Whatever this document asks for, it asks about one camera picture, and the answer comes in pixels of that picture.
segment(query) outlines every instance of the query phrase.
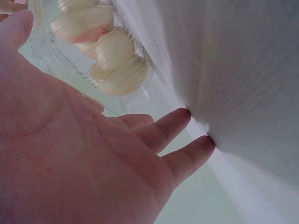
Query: clear plastic container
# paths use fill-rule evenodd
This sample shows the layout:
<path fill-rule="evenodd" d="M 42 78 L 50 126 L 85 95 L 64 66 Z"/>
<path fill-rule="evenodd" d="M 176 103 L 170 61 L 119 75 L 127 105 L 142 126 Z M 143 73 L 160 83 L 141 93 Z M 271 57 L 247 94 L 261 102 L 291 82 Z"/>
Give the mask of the clear plastic container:
<path fill-rule="evenodd" d="M 116 115 L 146 89 L 150 59 L 114 0 L 29 0 L 38 67 Z"/>

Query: palm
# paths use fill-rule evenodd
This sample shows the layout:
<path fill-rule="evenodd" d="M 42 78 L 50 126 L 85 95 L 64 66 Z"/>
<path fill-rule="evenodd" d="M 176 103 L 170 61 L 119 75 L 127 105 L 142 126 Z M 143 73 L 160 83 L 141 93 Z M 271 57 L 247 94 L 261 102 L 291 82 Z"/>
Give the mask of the palm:
<path fill-rule="evenodd" d="M 30 20 L 28 12 L 17 16 Z M 189 122 L 187 110 L 154 124 L 149 115 L 106 118 L 99 104 L 17 53 L 30 28 L 12 30 L 4 21 L 3 30 L 11 37 L 0 40 L 7 52 L 0 56 L 0 201 L 11 209 L 5 219 L 152 223 L 175 187 L 208 159 L 212 141 L 160 158 Z"/>

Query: finger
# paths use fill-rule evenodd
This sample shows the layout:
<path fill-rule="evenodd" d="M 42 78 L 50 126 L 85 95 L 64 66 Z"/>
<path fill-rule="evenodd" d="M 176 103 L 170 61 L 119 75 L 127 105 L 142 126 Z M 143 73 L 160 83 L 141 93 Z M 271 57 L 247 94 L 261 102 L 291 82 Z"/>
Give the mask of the finger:
<path fill-rule="evenodd" d="M 10 0 L 2 0 L 0 6 L 0 14 L 8 15 L 28 8 L 27 4 L 14 3 Z"/>
<path fill-rule="evenodd" d="M 186 128 L 190 119 L 190 112 L 180 108 L 133 133 L 153 152 L 159 153 Z"/>
<path fill-rule="evenodd" d="M 90 103 L 90 105 L 99 113 L 103 113 L 104 112 L 104 107 L 102 106 L 102 104 L 100 102 L 98 102 L 95 99 L 90 98 L 89 96 L 83 95 L 86 100 Z"/>
<path fill-rule="evenodd" d="M 162 159 L 172 171 L 176 187 L 198 170 L 210 158 L 214 149 L 213 140 L 202 136 L 186 147 L 163 156 Z"/>
<path fill-rule="evenodd" d="M 8 17 L 8 15 L 6 15 L 6 14 L 0 14 L 0 22 L 3 21 L 7 17 Z"/>
<path fill-rule="evenodd" d="M 22 10 L 0 23 L 0 36 L 6 37 L 18 49 L 29 38 L 32 26 L 32 13 L 29 10 Z"/>
<path fill-rule="evenodd" d="M 128 114 L 117 118 L 109 118 L 116 125 L 133 131 L 139 127 L 154 123 L 153 118 L 148 114 Z"/>

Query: white fabric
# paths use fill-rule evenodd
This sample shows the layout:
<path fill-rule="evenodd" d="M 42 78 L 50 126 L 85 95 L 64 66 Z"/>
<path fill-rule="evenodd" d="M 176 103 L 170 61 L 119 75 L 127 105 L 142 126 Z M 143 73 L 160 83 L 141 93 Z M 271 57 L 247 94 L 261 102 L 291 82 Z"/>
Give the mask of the white fabric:
<path fill-rule="evenodd" d="M 299 1 L 119 5 L 163 84 L 217 143 L 211 166 L 244 221 L 298 223 Z"/>

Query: fingertip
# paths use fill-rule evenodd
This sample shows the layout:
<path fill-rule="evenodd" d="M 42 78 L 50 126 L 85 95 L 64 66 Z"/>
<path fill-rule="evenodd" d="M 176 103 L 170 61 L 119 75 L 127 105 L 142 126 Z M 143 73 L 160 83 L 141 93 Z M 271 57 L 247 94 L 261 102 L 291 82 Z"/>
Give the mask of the fingertip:
<path fill-rule="evenodd" d="M 212 155 L 216 148 L 216 145 L 210 136 L 201 136 L 196 141 L 200 142 L 202 149 L 206 152 L 207 155 Z"/>
<path fill-rule="evenodd" d="M 33 27 L 33 14 L 30 10 L 25 9 L 15 13 L 21 20 L 24 27 L 25 36 L 29 36 Z"/>
<path fill-rule="evenodd" d="M 21 10 L 8 16 L 0 23 L 0 33 L 17 49 L 29 38 L 33 26 L 33 15 L 29 10 Z"/>
<path fill-rule="evenodd" d="M 190 121 L 191 120 L 191 113 L 186 108 L 178 108 L 174 111 L 177 116 L 182 118 L 182 120 Z"/>

